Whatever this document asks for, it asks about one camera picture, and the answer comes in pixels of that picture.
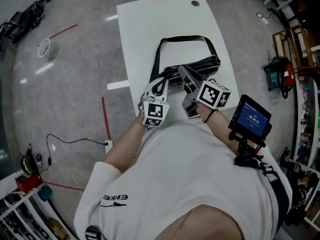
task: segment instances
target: white tabletop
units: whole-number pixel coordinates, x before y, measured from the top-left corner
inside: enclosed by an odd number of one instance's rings
[[[191,1],[198,1],[193,6]],[[140,0],[117,6],[126,73],[136,115],[137,104],[150,80],[156,50],[162,38],[200,35],[209,38],[221,60],[214,78],[232,92],[224,109],[239,103],[234,71],[224,39],[206,0]],[[204,40],[166,42],[160,53],[160,71],[165,67],[195,62],[209,57]],[[183,120],[186,92],[169,87],[167,122]]]

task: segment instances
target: red tape line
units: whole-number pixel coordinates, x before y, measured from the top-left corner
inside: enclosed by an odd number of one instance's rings
[[[108,126],[107,112],[106,112],[105,97],[101,97],[101,102],[102,102],[102,110],[103,110],[103,116],[104,116],[106,135],[108,136],[108,140],[111,140],[109,126]]]
[[[66,28],[65,30],[60,31],[59,33],[56,33],[55,35],[51,36],[49,39],[52,39],[52,38],[60,35],[61,33],[65,32],[65,31],[67,31],[67,30],[70,30],[70,29],[72,29],[72,28],[74,28],[74,27],[76,27],[76,26],[78,26],[78,24],[75,24],[75,25],[73,25],[73,26],[70,26],[70,27]]]
[[[85,191],[84,189],[82,188],[77,188],[77,187],[71,187],[71,186],[63,186],[63,185],[59,185],[59,184],[56,184],[56,183],[51,183],[51,182],[48,182],[48,181],[45,181],[45,183],[49,184],[49,185],[54,185],[54,186],[58,186],[58,187],[62,187],[62,188],[66,188],[66,189],[70,189],[70,190],[80,190],[80,191]]]

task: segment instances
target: concrete floor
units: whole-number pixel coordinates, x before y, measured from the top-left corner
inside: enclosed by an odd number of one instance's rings
[[[45,6],[45,19],[20,42],[13,67],[14,130],[21,153],[32,143],[33,153],[42,154],[47,166],[48,133],[67,141],[91,138],[103,142],[107,134],[101,97],[111,139],[116,141],[129,126],[136,106],[129,88],[107,90],[107,84],[127,79],[118,20],[104,19],[117,14],[117,5],[132,1],[136,0],[52,0]],[[265,25],[256,16],[256,12],[269,15],[263,0],[206,1],[228,49],[239,94],[251,96],[272,114],[273,127],[266,142],[277,157],[284,146],[292,146],[294,95],[291,92],[285,100],[279,92],[268,92],[260,67],[268,62],[267,50],[275,55],[272,33],[283,26],[272,19]],[[37,46],[75,24],[78,26],[53,39],[60,50],[53,66],[43,70],[48,63],[37,57]],[[233,112],[229,109],[225,114],[231,117]],[[85,188],[95,162],[105,157],[104,147],[86,141],[63,144],[52,137],[48,142],[52,166],[42,178]],[[52,189],[57,211],[73,229],[82,192]]]

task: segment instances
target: white t-shirt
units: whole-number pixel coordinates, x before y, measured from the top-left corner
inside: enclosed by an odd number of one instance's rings
[[[290,184],[270,154],[259,152],[273,166],[287,191]],[[234,165],[236,155],[197,119],[149,130],[136,163],[121,174],[97,162],[74,218],[85,239],[89,225],[108,240],[154,240],[192,208],[204,204],[229,214],[246,240],[269,240],[272,206],[258,171]]]

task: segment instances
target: screen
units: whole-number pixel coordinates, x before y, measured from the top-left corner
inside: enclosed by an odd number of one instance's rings
[[[255,135],[261,137],[265,131],[268,119],[245,102],[237,122]]]

